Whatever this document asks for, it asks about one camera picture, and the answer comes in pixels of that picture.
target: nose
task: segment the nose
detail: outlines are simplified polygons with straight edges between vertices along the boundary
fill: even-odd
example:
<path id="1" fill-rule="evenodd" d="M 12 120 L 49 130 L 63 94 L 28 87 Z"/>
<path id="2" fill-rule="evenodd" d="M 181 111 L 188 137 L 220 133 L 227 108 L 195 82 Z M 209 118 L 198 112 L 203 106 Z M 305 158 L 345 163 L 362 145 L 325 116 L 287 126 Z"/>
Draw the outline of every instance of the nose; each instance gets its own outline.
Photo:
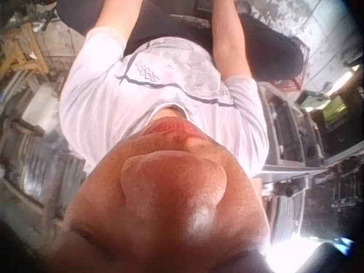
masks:
<path id="1" fill-rule="evenodd" d="M 188 152 L 159 151 L 129 159 L 121 184 L 132 233 L 191 240 L 209 230 L 226 173 Z"/>

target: eye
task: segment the eye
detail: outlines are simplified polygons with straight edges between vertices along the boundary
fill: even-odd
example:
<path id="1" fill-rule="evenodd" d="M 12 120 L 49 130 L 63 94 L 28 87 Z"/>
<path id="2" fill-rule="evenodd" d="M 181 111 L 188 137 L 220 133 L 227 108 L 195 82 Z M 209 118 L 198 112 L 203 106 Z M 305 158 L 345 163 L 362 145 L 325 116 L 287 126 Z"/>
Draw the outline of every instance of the eye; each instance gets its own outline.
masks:
<path id="1" fill-rule="evenodd" d="M 117 256 L 112 253 L 103 243 L 100 242 L 93 234 L 86 231 L 79 226 L 72 226 L 70 231 L 77 234 L 79 237 L 84 239 L 88 244 L 97 249 L 105 259 L 106 263 L 114 263 L 117 260 Z"/>

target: black pants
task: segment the black pants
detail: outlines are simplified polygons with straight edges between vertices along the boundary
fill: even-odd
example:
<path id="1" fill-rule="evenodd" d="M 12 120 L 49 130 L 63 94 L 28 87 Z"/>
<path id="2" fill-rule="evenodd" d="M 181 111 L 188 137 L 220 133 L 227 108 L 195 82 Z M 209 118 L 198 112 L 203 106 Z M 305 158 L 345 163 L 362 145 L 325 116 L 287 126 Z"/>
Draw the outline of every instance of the black pants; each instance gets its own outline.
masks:
<path id="1" fill-rule="evenodd" d="M 58 0 L 57 12 L 66 25 L 86 35 L 95 25 L 104 1 Z M 303 54 L 290 38 L 248 14 L 240 14 L 239 17 L 245 33 L 247 59 L 255 80 L 288 80 L 302 71 Z M 210 28 L 201 30 L 185 26 L 148 0 L 143 2 L 139 19 L 127 42 L 125 56 L 150 40 L 167 36 L 191 40 L 212 54 Z"/>

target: neck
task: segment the neck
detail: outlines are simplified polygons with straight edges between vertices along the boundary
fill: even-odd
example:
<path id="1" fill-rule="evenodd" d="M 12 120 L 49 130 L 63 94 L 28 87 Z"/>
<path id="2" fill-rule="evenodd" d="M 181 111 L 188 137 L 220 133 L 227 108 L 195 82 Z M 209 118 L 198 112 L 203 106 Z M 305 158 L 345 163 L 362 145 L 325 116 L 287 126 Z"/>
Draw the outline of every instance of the neck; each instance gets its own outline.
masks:
<path id="1" fill-rule="evenodd" d="M 156 121 L 160 118 L 166 117 L 176 117 L 176 118 L 185 118 L 184 113 L 181 110 L 178 110 L 174 107 L 166 107 L 158 111 L 150 120 L 150 122 Z"/>

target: lips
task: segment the lips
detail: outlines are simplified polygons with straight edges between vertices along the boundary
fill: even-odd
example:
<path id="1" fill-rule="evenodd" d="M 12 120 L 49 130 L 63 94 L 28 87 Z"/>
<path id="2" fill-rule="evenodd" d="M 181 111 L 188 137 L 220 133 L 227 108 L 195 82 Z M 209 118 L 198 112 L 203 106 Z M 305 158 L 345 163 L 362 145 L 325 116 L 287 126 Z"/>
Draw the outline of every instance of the lips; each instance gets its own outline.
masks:
<path id="1" fill-rule="evenodd" d="M 205 138 L 205 135 L 199 129 L 182 118 L 161 118 L 154 122 L 149 128 L 147 128 L 143 135 L 168 131 L 181 132 L 200 138 Z"/>

